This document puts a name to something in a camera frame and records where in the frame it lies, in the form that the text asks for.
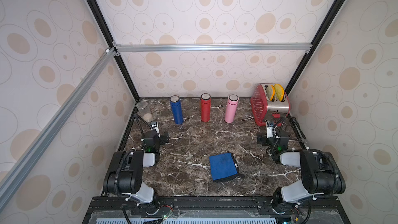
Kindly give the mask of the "blue thermos bottle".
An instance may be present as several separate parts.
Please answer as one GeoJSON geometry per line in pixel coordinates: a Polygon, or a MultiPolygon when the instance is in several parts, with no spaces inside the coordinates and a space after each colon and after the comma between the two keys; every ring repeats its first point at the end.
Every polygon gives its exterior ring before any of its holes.
{"type": "Polygon", "coordinates": [[[175,123],[182,124],[184,122],[184,120],[183,120],[180,97],[178,95],[171,96],[170,97],[170,105],[171,105],[171,110],[173,113],[175,123]]]}

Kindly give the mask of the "blue cloth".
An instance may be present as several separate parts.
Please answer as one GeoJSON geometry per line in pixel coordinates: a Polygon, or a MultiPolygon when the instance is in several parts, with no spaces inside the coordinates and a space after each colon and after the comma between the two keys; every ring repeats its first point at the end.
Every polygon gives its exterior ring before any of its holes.
{"type": "Polygon", "coordinates": [[[230,152],[210,156],[209,162],[213,182],[230,181],[240,175],[234,155],[230,152]]]}

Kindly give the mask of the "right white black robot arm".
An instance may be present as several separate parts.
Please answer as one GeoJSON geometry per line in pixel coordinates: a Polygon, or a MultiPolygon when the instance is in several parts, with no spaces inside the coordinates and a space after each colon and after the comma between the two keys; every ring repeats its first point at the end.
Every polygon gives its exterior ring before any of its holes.
{"type": "Polygon", "coordinates": [[[289,208],[307,201],[328,198],[342,194],[346,183],[330,152],[311,149],[306,146],[306,136],[294,117],[288,117],[297,131],[301,149],[289,149],[289,133],[283,129],[285,119],[265,123],[266,133],[257,134],[257,143],[267,146],[267,154],[276,164],[300,169],[301,178],[289,186],[277,188],[273,193],[271,206],[281,214],[289,208]]]}

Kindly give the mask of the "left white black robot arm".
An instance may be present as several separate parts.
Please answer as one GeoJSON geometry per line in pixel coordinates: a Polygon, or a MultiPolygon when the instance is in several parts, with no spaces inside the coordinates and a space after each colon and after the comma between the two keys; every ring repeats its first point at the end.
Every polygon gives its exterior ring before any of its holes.
{"type": "Polygon", "coordinates": [[[160,160],[160,147],[168,143],[169,133],[159,132],[156,121],[147,122],[133,115],[141,132],[141,148],[117,151],[113,154],[104,178],[103,190],[137,205],[159,206],[158,194],[143,182],[144,168],[154,167],[160,160]]]}

